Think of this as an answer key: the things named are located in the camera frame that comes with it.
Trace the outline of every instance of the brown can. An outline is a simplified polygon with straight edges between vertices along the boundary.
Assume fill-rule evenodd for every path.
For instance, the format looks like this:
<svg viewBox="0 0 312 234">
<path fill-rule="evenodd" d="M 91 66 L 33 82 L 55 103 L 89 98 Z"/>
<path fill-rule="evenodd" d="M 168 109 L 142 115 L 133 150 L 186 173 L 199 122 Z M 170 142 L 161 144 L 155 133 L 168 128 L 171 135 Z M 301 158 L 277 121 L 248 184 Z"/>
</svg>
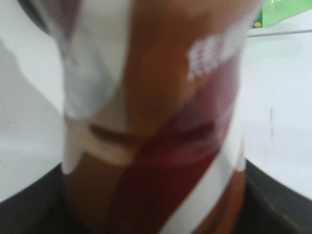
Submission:
<svg viewBox="0 0 312 234">
<path fill-rule="evenodd" d="M 33 0 L 65 70 L 67 204 L 92 233 L 229 234 L 260 0 Z"/>
</svg>

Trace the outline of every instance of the dark surface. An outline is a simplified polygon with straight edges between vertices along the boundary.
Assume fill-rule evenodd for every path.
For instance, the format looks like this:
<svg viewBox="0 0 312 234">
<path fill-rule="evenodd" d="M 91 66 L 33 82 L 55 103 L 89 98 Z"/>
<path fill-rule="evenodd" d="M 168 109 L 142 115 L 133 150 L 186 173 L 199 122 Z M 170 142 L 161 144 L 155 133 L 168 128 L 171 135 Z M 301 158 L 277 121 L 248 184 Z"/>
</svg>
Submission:
<svg viewBox="0 0 312 234">
<path fill-rule="evenodd" d="M 61 171 L 0 203 L 1 234 L 83 234 L 61 198 Z M 247 189 L 235 234 L 312 234 L 312 201 L 247 165 Z"/>
</svg>

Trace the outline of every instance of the red stripe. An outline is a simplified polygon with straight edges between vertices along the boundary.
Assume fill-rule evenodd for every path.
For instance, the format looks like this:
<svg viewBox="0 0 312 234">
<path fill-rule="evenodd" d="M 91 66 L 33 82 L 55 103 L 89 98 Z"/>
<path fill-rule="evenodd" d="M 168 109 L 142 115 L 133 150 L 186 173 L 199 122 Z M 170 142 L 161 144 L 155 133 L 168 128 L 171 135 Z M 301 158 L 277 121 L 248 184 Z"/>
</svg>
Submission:
<svg viewBox="0 0 312 234">
<path fill-rule="evenodd" d="M 237 61 L 221 65 L 142 147 L 117 188 L 106 233 L 158 233 L 195 187 L 225 138 L 238 85 Z"/>
</svg>

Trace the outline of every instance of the green bottle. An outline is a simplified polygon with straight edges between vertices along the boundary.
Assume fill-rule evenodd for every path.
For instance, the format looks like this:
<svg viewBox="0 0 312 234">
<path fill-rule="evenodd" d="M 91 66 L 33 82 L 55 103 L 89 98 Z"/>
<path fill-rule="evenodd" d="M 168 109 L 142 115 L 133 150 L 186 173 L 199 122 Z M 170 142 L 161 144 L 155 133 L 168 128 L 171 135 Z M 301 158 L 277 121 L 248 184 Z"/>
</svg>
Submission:
<svg viewBox="0 0 312 234">
<path fill-rule="evenodd" d="M 312 0 L 266 0 L 253 27 L 271 27 L 312 9 Z"/>
</svg>

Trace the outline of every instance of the white background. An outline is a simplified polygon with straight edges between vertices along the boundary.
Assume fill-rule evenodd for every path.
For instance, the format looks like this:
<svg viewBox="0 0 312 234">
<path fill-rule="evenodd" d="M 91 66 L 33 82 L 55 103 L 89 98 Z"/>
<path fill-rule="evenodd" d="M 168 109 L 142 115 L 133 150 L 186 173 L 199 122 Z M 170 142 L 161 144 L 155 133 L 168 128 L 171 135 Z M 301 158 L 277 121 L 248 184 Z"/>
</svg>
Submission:
<svg viewBox="0 0 312 234">
<path fill-rule="evenodd" d="M 0 201 L 55 167 L 62 155 L 62 72 L 55 43 L 0 0 Z M 250 35 L 312 29 L 307 12 Z M 249 38 L 242 95 L 246 155 L 312 198 L 312 33 Z"/>
</svg>

